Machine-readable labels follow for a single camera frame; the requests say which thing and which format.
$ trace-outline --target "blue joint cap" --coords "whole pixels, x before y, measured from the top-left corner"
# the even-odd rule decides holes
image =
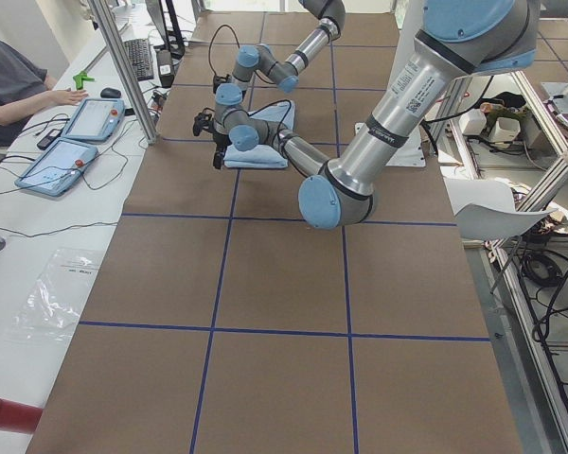
[[[233,83],[222,83],[217,89],[215,98],[222,106],[235,106],[243,100],[242,90]]]
[[[424,29],[444,43],[464,43],[498,26],[514,4],[515,0],[427,0]]]
[[[239,151],[248,151],[258,145],[258,132],[252,126],[237,125],[229,132],[229,140]]]
[[[339,196],[322,175],[313,175],[301,184],[299,209],[303,219],[316,229],[334,229],[341,221]]]
[[[288,76],[287,78],[282,80],[280,83],[278,83],[277,86],[284,93],[290,93],[292,90],[294,90],[296,88],[296,86],[298,84],[299,84],[299,77]]]
[[[253,68],[258,65],[258,50],[253,45],[243,45],[238,51],[238,64],[245,68]]]

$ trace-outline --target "folded towel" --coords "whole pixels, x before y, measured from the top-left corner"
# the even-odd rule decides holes
[[[284,117],[282,123],[291,130],[294,126],[294,102],[291,101],[291,103],[289,105],[288,102],[279,102],[253,115],[253,117],[277,122]],[[230,145],[225,151],[223,162],[229,168],[286,168],[288,166],[288,160],[267,145],[258,145],[248,151],[239,151],[236,147]]]

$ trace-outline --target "human hand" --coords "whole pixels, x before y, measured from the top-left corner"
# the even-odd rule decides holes
[[[86,90],[52,90],[48,93],[58,106],[75,106],[88,96]]]

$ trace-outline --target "person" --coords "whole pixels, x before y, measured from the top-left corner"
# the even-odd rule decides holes
[[[47,70],[0,41],[0,147],[10,146],[35,113],[87,97],[84,90],[53,90],[56,83]]]

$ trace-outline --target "green object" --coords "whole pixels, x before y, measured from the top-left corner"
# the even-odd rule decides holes
[[[79,73],[77,73],[74,76],[74,81],[76,82],[76,90],[81,90],[82,88],[84,88],[84,82],[86,80],[89,81],[89,82],[95,81],[93,78],[88,77],[88,74],[86,74],[86,71],[80,71]]]

